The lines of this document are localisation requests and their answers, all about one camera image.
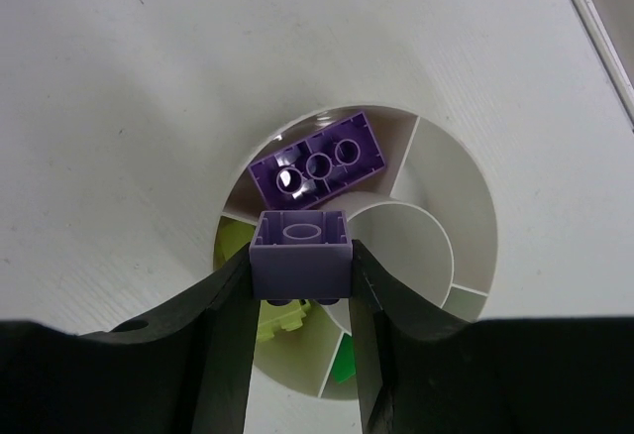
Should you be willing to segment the dark green lego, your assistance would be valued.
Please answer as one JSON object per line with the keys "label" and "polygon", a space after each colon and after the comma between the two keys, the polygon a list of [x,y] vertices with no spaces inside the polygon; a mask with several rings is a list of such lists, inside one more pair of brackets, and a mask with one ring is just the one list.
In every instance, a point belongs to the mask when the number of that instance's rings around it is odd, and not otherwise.
{"label": "dark green lego", "polygon": [[343,383],[356,375],[354,342],[350,335],[345,334],[341,340],[331,375],[336,383]]}

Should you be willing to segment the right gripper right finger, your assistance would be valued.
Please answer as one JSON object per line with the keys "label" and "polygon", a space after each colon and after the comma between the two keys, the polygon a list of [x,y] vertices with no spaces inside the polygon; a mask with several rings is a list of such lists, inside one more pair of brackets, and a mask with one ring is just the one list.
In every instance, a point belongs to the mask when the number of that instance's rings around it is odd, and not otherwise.
{"label": "right gripper right finger", "polygon": [[629,433],[629,317],[464,321],[353,243],[349,301],[367,433]]}

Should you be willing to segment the lime lego brick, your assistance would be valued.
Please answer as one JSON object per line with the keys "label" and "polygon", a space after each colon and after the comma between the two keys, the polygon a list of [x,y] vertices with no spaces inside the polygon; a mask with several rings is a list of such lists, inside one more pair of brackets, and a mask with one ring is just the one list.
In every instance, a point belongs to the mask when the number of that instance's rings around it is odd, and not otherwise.
{"label": "lime lego brick", "polygon": [[[248,245],[256,227],[222,216],[214,243],[214,269],[219,269],[240,249]],[[311,310],[311,303],[305,299],[291,300],[285,305],[275,305],[262,301],[260,306],[257,341],[272,340],[281,330],[291,332],[304,325],[304,319]]]}

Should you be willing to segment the purple lego brick top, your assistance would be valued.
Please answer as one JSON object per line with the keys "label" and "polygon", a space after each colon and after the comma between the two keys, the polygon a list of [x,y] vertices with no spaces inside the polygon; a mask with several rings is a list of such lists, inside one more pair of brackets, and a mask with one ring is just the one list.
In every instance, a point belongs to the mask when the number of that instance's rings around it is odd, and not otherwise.
{"label": "purple lego brick top", "polygon": [[341,210],[262,212],[249,257],[258,300],[334,303],[351,295],[353,244]]}

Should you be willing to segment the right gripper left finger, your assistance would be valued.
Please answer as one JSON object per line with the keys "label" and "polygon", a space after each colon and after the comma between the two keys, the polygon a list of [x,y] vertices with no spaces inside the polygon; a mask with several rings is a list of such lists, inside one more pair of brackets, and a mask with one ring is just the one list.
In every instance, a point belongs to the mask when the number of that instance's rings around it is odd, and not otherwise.
{"label": "right gripper left finger", "polygon": [[260,305],[249,252],[110,331],[1,325],[5,433],[240,433]]}

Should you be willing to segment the purple lego plate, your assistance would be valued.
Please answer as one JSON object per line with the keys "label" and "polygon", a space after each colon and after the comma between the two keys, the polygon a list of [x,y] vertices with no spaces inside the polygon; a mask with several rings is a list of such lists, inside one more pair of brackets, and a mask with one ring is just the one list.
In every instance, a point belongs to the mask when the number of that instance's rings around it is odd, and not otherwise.
{"label": "purple lego plate", "polygon": [[269,210],[305,210],[386,168],[363,112],[251,163],[248,172]]}

